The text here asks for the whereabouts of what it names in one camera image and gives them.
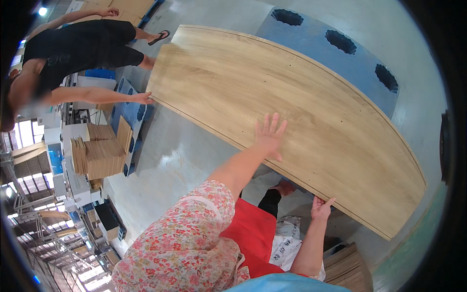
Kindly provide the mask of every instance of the blue sleeve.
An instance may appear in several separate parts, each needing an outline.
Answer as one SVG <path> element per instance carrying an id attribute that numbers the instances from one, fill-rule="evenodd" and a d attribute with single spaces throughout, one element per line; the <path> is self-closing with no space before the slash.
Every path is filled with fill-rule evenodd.
<path id="1" fill-rule="evenodd" d="M 228 292 L 243 292 L 243 291 L 256 291 L 256 292 L 350 292 L 349 289 L 327 284 L 315 279 L 303 277 L 293 273 L 280 273 L 268 274 L 259 278 L 249 279 L 245 282 L 236 285 Z"/>

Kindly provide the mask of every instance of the blue crate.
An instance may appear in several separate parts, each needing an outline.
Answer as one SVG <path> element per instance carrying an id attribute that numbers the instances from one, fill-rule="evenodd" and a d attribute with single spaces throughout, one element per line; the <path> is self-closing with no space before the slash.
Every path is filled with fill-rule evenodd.
<path id="1" fill-rule="evenodd" d="M 124 94 L 138 94 L 138 92 L 131 86 L 130 82 L 122 78 L 117 87 L 117 92 Z M 133 156 L 142 145 L 142 139 L 138 137 L 141 126 L 144 121 L 148 120 L 154 111 L 153 105 L 143 105 L 137 102 L 117 102 L 114 103 L 112 108 L 112 113 L 110 115 L 109 124 L 112 126 L 112 130 L 115 134 L 118 131 L 118 124 L 120 121 L 120 116 L 123 116 L 127 123 L 130 125 L 133 130 L 133 135 L 131 137 L 130 146 L 128 149 L 128 156 L 125 161 L 123 168 L 123 174 L 128 177 L 134 172 L 135 163 Z"/>
<path id="2" fill-rule="evenodd" d="M 115 71 L 106 70 L 106 69 L 89 69 L 89 70 L 86 70 L 85 76 L 115 80 Z"/>
<path id="3" fill-rule="evenodd" d="M 164 1 L 165 0 L 155 0 L 154 1 L 153 5 L 151 5 L 151 7 L 148 9 L 148 11 L 146 12 L 146 14 L 143 16 L 140 23 L 138 24 L 138 28 L 143 28 L 144 25 L 146 23 L 148 23 L 148 21 L 151 19 L 152 14 L 154 14 L 156 9 L 158 8 L 157 5 L 164 3 Z"/>
<path id="4" fill-rule="evenodd" d="M 392 117 L 399 96 L 397 78 L 371 52 L 337 29 L 302 13 L 273 7 L 256 36 L 318 61 Z"/>

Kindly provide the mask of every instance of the red apron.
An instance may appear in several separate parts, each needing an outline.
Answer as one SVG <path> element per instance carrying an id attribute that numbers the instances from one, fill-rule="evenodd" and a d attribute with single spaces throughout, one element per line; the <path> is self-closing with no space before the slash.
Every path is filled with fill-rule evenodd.
<path id="1" fill-rule="evenodd" d="M 284 273 L 280 267 L 269 263 L 275 233 L 276 218 L 273 215 L 239 198 L 232 223 L 220 236 L 231 238 L 239 245 L 245 256 L 240 267 L 248 266 L 250 277 L 257 278 Z"/>

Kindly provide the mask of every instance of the man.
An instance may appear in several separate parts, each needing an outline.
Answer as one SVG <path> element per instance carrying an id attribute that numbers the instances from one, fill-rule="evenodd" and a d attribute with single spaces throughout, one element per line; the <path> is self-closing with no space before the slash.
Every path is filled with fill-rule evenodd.
<path id="1" fill-rule="evenodd" d="M 153 45 L 169 36 L 167 30 L 151 35 L 127 21 L 115 20 L 83 21 L 57 29 L 90 15 L 119 13 L 116 8 L 74 11 L 36 28 L 26 42 L 21 72 L 13 70 L 2 87 L 1 131 L 11 131 L 18 114 L 38 117 L 43 108 L 63 102 L 152 103 L 151 93 L 126 95 L 100 87 L 60 87 L 67 75 L 87 69 L 133 65 L 152 70 L 156 59 L 126 44 L 145 39 Z"/>

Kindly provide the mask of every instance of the black shorts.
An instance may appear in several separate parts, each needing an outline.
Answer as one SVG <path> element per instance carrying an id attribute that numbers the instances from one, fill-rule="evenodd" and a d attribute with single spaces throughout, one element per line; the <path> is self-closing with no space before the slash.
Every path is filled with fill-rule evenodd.
<path id="1" fill-rule="evenodd" d="M 136 36 L 136 29 L 130 22 L 100 19 L 81 23 L 102 34 L 96 49 L 96 67 L 138 66 L 143 61 L 143 53 L 126 46 Z"/>

